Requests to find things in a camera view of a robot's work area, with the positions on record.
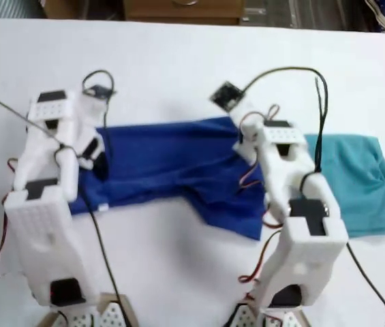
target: red wire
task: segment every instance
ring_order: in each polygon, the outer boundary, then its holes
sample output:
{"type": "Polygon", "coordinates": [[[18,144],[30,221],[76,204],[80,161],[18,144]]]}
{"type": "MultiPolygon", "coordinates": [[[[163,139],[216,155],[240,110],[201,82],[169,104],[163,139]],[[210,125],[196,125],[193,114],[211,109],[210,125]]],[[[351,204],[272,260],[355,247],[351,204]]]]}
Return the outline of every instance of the red wire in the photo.
{"type": "Polygon", "coordinates": [[[250,176],[253,171],[258,167],[258,160],[256,159],[256,161],[254,162],[254,165],[252,165],[252,167],[250,169],[248,169],[239,179],[239,187],[241,189],[246,189],[248,187],[251,187],[253,185],[256,185],[256,184],[262,184],[262,181],[259,181],[258,179],[256,179],[255,181],[251,181],[251,182],[248,182],[246,184],[244,184],[244,180],[247,179],[248,176],[250,176]]]}
{"type": "MultiPolygon", "coordinates": [[[[7,198],[7,194],[1,200],[2,205],[6,201],[6,198],[7,198]]],[[[0,254],[1,254],[1,250],[3,250],[4,242],[6,241],[7,223],[8,223],[7,215],[6,215],[6,213],[4,213],[4,215],[3,215],[3,233],[1,234],[1,241],[0,241],[0,254]]]]}
{"type": "Polygon", "coordinates": [[[266,240],[263,248],[262,248],[262,252],[260,253],[260,257],[259,257],[259,260],[258,260],[258,263],[256,264],[256,267],[254,268],[254,271],[250,274],[250,275],[242,275],[242,276],[239,276],[238,277],[238,281],[239,283],[249,283],[250,281],[252,281],[254,278],[256,278],[256,275],[258,274],[259,272],[259,269],[260,267],[262,266],[262,262],[263,262],[263,256],[265,254],[265,251],[266,251],[266,248],[268,247],[271,239],[277,235],[278,233],[280,233],[281,230],[277,230],[276,232],[272,233],[271,236],[269,236],[268,240],[266,240]]]}
{"type": "Polygon", "coordinates": [[[262,223],[267,227],[267,228],[270,228],[270,229],[272,229],[272,230],[276,230],[276,229],[278,229],[278,228],[281,228],[281,227],[283,227],[283,224],[282,223],[269,223],[269,222],[267,222],[266,220],[265,220],[265,216],[266,216],[266,213],[267,213],[268,211],[265,211],[264,213],[263,213],[263,216],[262,216],[262,223]]]}

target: white surface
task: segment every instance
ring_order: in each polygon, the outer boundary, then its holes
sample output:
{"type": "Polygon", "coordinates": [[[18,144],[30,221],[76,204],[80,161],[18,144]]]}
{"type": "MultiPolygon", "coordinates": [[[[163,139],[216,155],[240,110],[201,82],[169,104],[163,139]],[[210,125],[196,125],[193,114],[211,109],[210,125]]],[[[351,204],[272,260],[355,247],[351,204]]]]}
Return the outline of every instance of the white surface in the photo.
{"type": "MultiPolygon", "coordinates": [[[[0,20],[0,99],[26,112],[39,91],[74,87],[91,70],[115,77],[111,125],[161,123],[222,114],[209,96],[222,82],[246,85],[262,70],[308,65],[326,76],[326,133],[379,137],[385,154],[385,35],[248,27],[146,25],[118,22],[0,20]]],[[[318,108],[311,74],[270,76],[250,92],[256,106],[281,105],[280,117],[315,132],[318,108]]],[[[12,176],[25,126],[0,108],[0,199],[12,176]]],[[[0,235],[3,209],[0,205],[0,235]]],[[[98,215],[119,288],[141,326],[221,326],[249,285],[237,277],[256,263],[263,241],[205,226],[186,201],[171,199],[98,215]]],[[[111,291],[88,215],[75,219],[102,289],[111,291]]],[[[385,296],[385,237],[352,241],[385,296]]],[[[12,239],[2,267],[16,269],[12,239]]],[[[383,326],[385,309],[344,252],[319,301],[306,309],[313,326],[383,326]]],[[[23,277],[0,280],[0,326],[32,326],[46,312],[23,277]]]]}

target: blue cloth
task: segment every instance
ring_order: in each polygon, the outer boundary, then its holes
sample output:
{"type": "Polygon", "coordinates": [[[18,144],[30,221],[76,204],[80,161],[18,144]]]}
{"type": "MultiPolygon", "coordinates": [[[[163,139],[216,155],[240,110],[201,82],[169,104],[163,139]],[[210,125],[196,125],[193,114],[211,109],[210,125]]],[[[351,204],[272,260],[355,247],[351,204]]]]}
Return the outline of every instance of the blue cloth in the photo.
{"type": "MultiPolygon", "coordinates": [[[[239,190],[249,166],[232,150],[238,132],[228,117],[108,133],[114,149],[108,180],[84,170],[79,176],[93,210],[183,196],[207,224],[260,238],[264,191],[260,185],[239,190]]],[[[316,137],[307,139],[313,155],[316,137]]],[[[385,159],[377,139],[324,136],[322,151],[323,173],[350,236],[385,234],[385,159]]],[[[262,179],[260,169],[248,181],[255,179],[262,179]]],[[[73,214],[87,211],[81,198],[70,207],[73,214]]]]}

